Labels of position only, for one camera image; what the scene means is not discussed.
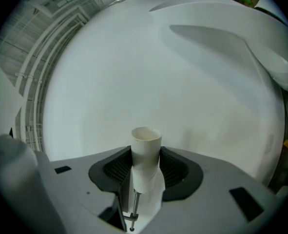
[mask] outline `black rectangular slot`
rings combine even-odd
[[[263,212],[262,207],[243,187],[230,190],[230,194],[249,222]]]
[[[71,170],[71,168],[69,166],[62,166],[62,167],[55,168],[55,172],[57,174],[61,174],[61,173],[64,173],[66,171],[69,171],[69,170]]]

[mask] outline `white plastic cup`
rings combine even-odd
[[[162,135],[153,128],[138,127],[132,130],[132,136],[133,185],[143,194],[154,188]]]

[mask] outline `metal rod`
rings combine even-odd
[[[136,217],[136,213],[137,213],[137,209],[138,209],[138,203],[139,203],[139,196],[140,193],[135,192],[135,200],[134,200],[134,208],[133,208],[133,217]],[[135,221],[132,221],[131,227],[130,227],[130,231],[133,232],[134,231],[134,224]]]

